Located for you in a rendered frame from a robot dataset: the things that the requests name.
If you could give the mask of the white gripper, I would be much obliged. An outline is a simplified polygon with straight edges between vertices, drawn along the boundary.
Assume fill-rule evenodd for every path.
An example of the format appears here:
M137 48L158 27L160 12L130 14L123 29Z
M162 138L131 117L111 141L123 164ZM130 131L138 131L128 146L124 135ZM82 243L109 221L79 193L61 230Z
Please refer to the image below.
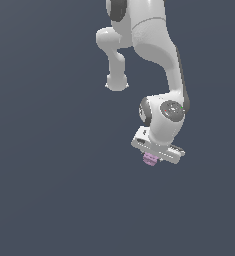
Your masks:
M150 153L158 157L157 162L168 161L173 164L177 164L182 156L185 155L185 151L177 146L160 146L150 141L149 128L140 126L135 133L131 145L137 148L144 155L145 152Z

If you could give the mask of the small pink block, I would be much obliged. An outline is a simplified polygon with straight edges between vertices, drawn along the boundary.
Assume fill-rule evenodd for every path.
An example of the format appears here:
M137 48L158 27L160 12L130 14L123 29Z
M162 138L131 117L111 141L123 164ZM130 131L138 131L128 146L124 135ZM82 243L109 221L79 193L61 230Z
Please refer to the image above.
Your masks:
M143 155L143 161L150 166L154 166L158 161L158 157L145 152Z

